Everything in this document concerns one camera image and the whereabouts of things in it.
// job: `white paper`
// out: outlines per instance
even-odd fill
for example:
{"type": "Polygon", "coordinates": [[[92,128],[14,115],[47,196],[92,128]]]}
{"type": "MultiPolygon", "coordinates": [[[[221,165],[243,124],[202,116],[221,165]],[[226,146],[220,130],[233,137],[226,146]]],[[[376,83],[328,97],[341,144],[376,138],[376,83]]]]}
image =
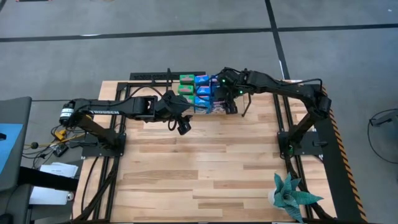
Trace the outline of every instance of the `white paper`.
{"type": "MultiPolygon", "coordinates": [[[[60,162],[53,162],[51,165],[42,165],[40,171],[61,175],[64,177],[74,177],[78,167],[60,162]]],[[[67,191],[54,190],[44,187],[34,187],[30,195],[29,204],[31,205],[66,205],[67,191]]]]}

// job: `green box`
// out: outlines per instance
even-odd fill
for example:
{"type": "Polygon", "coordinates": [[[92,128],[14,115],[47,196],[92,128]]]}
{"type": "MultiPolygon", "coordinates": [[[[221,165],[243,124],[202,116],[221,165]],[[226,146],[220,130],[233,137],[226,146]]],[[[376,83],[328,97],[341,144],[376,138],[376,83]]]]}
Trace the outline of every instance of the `green box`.
{"type": "Polygon", "coordinates": [[[181,95],[193,95],[194,87],[191,85],[179,85],[178,93],[181,95]]]}
{"type": "Polygon", "coordinates": [[[180,75],[180,84],[193,84],[195,81],[195,75],[189,74],[189,75],[180,75]]]}
{"type": "Polygon", "coordinates": [[[188,103],[195,104],[195,96],[192,95],[183,95],[185,99],[187,99],[188,103]]]}

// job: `black floor line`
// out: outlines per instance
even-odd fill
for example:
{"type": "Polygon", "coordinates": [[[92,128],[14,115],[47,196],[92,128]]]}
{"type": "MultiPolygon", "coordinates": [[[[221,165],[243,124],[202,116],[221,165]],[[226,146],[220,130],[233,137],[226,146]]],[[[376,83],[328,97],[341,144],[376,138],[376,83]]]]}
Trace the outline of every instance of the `black floor line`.
{"type": "Polygon", "coordinates": [[[61,100],[32,100],[32,102],[63,102],[63,101],[69,102],[71,100],[64,100],[64,99],[61,99],[61,100]]]}
{"type": "MultiPolygon", "coordinates": [[[[279,27],[278,32],[301,32],[301,31],[324,31],[324,30],[361,30],[361,29],[391,29],[398,28],[398,24],[373,24],[352,26],[316,26],[316,27],[279,27]]],[[[134,37],[170,37],[177,35],[211,35],[211,34],[253,34],[260,32],[274,32],[271,28],[237,28],[237,29],[204,29],[204,30],[181,30],[165,32],[138,32],[122,34],[87,34],[87,35],[61,35],[48,37],[1,37],[0,43],[6,42],[38,42],[59,40],[93,40],[93,39],[117,39],[134,37]]]]}
{"type": "Polygon", "coordinates": [[[6,1],[7,0],[1,0],[1,2],[0,2],[0,12],[1,12],[1,9],[4,7],[4,5],[6,4],[6,1]]]}
{"type": "Polygon", "coordinates": [[[132,37],[168,37],[176,35],[252,34],[260,32],[271,32],[271,28],[205,29],[205,30],[182,30],[182,31],[165,31],[165,32],[139,32],[139,33],[123,33],[123,34],[63,35],[63,36],[49,36],[49,37],[3,37],[0,38],[0,42],[93,40],[93,39],[115,39],[115,38],[132,38],[132,37]]]}
{"type": "Polygon", "coordinates": [[[398,28],[398,24],[372,24],[348,26],[316,26],[316,27],[280,27],[278,32],[324,31],[324,30],[360,30],[398,28]]]}
{"type": "Polygon", "coordinates": [[[282,48],[282,43],[280,42],[278,28],[276,26],[276,21],[275,21],[275,16],[274,16],[274,11],[272,10],[272,6],[271,6],[271,1],[265,0],[265,2],[266,2],[266,6],[267,6],[269,22],[271,23],[272,35],[274,36],[276,52],[278,54],[280,68],[282,70],[282,77],[283,77],[283,79],[290,79],[289,71],[287,70],[285,53],[282,48]]]}

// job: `bracket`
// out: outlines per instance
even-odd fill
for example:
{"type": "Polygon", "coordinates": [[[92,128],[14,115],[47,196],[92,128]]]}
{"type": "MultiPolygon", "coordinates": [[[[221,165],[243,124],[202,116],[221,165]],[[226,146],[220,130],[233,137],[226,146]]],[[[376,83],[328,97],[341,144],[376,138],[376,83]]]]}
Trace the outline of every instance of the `bracket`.
{"type": "Polygon", "coordinates": [[[81,155],[83,157],[119,157],[124,154],[124,147],[126,145],[126,133],[119,135],[118,146],[112,149],[107,149],[98,142],[98,138],[92,134],[87,134],[84,142],[82,144],[87,144],[83,146],[83,151],[81,155]]]}
{"type": "MultiPolygon", "coordinates": [[[[287,131],[281,131],[277,133],[279,150],[283,154],[284,151],[289,150],[289,133],[287,131]]],[[[322,146],[327,145],[327,142],[320,142],[318,133],[315,131],[308,131],[304,134],[301,141],[301,148],[294,149],[295,156],[302,155],[322,155],[322,146]]]]}

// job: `white container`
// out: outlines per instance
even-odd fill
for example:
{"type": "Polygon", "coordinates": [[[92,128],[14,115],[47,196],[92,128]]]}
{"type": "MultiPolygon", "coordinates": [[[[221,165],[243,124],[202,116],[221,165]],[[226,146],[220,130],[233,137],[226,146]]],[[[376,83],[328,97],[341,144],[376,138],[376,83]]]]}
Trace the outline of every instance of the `white container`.
{"type": "Polygon", "coordinates": [[[279,208],[279,207],[274,205],[274,202],[275,202],[275,197],[274,197],[275,196],[275,191],[276,191],[276,189],[268,191],[268,201],[269,201],[269,203],[276,209],[285,210],[284,208],[279,208]]]}

